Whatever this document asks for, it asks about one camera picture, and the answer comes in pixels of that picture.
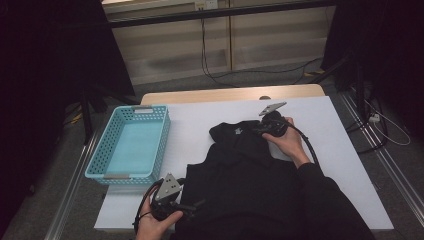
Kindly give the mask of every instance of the black sleeve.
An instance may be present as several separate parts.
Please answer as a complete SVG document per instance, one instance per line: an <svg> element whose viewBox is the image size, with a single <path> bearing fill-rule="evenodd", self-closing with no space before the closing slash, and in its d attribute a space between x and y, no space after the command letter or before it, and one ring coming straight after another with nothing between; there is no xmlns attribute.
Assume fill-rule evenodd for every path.
<svg viewBox="0 0 424 240"><path fill-rule="evenodd" d="M313 163L298 169L310 239L375 239L336 182Z"/></svg>

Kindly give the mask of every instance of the blue plastic basket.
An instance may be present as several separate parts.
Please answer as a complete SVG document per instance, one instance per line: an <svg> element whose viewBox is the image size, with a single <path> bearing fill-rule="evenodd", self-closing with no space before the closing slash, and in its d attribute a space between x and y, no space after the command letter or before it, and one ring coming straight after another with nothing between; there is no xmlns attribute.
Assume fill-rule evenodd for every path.
<svg viewBox="0 0 424 240"><path fill-rule="evenodd" d="M108 185L151 185L159 179L170 125L166 105L117 107L85 176Z"/></svg>

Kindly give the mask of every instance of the person's left hand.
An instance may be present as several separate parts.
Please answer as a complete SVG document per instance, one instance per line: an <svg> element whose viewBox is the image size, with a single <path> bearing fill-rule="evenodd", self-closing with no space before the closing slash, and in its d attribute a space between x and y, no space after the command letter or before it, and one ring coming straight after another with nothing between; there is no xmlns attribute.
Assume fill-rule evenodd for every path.
<svg viewBox="0 0 424 240"><path fill-rule="evenodd" d="M176 211L173 212L169 217L163 221L158 221L150 213L150 195L154 192L154 189L149 194L149 197L146 198L144 202L140 216L143 216L138 223L138 232L137 240L160 240L163 233L168 229L172 224L176 223L182 216L183 212Z"/></svg>

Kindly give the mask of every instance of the black curtain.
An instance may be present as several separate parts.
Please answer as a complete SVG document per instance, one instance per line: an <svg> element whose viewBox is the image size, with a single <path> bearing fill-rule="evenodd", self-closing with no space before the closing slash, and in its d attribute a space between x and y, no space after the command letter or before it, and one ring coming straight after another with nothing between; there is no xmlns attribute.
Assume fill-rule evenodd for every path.
<svg viewBox="0 0 424 240"><path fill-rule="evenodd" d="M0 236L60 137L65 107L99 85L134 95L98 0L0 0Z"/></svg>
<svg viewBox="0 0 424 240"><path fill-rule="evenodd" d="M424 18L422 1L339 1L326 45L323 69L342 57L350 61L337 72L336 87L356 81L356 63L364 80L404 121L411 134L424 138Z"/></svg>

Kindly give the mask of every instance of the hand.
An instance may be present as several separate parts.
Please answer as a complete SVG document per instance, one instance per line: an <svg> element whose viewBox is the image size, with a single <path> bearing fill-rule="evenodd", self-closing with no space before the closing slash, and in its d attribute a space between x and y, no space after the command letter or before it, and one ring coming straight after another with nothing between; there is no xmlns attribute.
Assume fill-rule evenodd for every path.
<svg viewBox="0 0 424 240"><path fill-rule="evenodd" d="M149 213L144 215L138 224L138 232L137 232L137 240L160 240L163 233L168 229L172 224L176 223L182 216L183 212L176 211L169 215L168 218L159 222L152 216L150 213L150 195L154 192L153 189L149 194L149 197L146 198L144 202L140 216L145 213Z"/></svg>
<svg viewBox="0 0 424 240"><path fill-rule="evenodd" d="M292 118L288 117L286 120L294 125ZM284 154L293 160L297 168L304 163L311 162L303 149L302 139L299 133L293 128L288 127L286 133L280 138L268 133L262 134L262 137L277 145Z"/></svg>

